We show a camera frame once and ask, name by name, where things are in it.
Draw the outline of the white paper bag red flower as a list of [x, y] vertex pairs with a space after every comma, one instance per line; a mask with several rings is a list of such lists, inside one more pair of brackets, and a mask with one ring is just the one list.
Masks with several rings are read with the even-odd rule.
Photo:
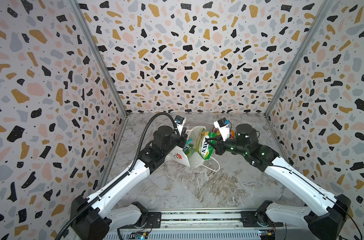
[[[213, 172], [218, 172], [221, 165], [210, 154], [210, 145], [204, 143], [204, 139], [201, 138], [201, 135], [208, 133], [207, 129], [204, 126], [194, 126], [188, 127], [186, 132], [188, 134], [186, 145], [183, 148], [176, 147], [166, 156], [166, 160], [173, 160], [191, 169], [205, 167]], [[212, 169], [206, 164], [210, 160], [217, 164], [217, 169]]]

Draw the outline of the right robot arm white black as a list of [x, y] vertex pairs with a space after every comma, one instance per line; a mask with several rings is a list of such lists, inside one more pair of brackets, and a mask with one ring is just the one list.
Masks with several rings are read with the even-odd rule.
[[249, 124], [240, 124], [231, 135], [230, 121], [214, 123], [219, 136], [206, 138], [205, 144], [215, 149], [217, 155], [225, 152], [242, 156], [257, 168], [283, 184], [304, 203], [292, 207], [264, 201], [256, 210], [255, 221], [262, 227], [283, 223], [309, 230], [320, 240], [338, 240], [349, 218], [351, 200], [345, 195], [336, 196], [311, 182], [293, 168], [278, 152], [259, 143], [257, 131]]

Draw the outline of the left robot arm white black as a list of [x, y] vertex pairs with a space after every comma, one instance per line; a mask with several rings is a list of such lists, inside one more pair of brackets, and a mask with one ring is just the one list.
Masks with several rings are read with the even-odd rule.
[[186, 145], [186, 128], [177, 134], [169, 126], [159, 127], [153, 140], [139, 152], [132, 163], [114, 180], [87, 198], [77, 197], [71, 204], [71, 228], [81, 240], [102, 240], [112, 230], [125, 226], [144, 228], [148, 225], [148, 210], [139, 202], [114, 209], [120, 199], [135, 185], [147, 178], [165, 161], [176, 147]]

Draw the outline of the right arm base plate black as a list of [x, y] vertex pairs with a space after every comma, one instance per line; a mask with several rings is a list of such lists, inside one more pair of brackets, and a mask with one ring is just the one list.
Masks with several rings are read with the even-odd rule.
[[284, 227], [283, 223], [273, 223], [270, 220], [259, 220], [258, 214], [256, 211], [241, 211], [240, 221], [243, 224], [244, 228], [273, 228], [273, 227]]

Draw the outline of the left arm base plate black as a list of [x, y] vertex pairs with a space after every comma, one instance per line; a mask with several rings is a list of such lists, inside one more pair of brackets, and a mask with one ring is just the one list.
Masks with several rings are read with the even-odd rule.
[[142, 214], [134, 225], [126, 225], [122, 229], [159, 229], [161, 227], [161, 217], [161, 212], [148, 212]]

